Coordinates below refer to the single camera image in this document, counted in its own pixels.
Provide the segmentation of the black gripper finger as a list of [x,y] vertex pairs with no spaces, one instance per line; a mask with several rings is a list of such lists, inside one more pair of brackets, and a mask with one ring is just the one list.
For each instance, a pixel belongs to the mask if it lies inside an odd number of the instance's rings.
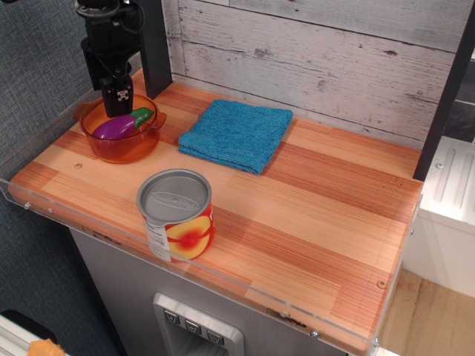
[[129,74],[100,79],[99,87],[108,117],[114,118],[132,112],[134,88]]

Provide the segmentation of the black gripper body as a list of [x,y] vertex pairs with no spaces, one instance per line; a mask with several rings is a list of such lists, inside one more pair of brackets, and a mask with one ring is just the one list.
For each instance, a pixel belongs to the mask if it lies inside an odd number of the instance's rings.
[[100,89],[101,80],[130,71],[128,60],[141,49],[142,28],[139,14],[85,20],[87,37],[81,47],[94,90]]

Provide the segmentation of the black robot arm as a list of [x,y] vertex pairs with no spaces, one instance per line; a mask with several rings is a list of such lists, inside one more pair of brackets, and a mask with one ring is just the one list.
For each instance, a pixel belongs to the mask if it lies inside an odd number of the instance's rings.
[[129,61],[142,47],[141,6],[135,1],[75,1],[74,8],[85,20],[81,48],[93,89],[101,92],[109,117],[129,114],[134,98]]

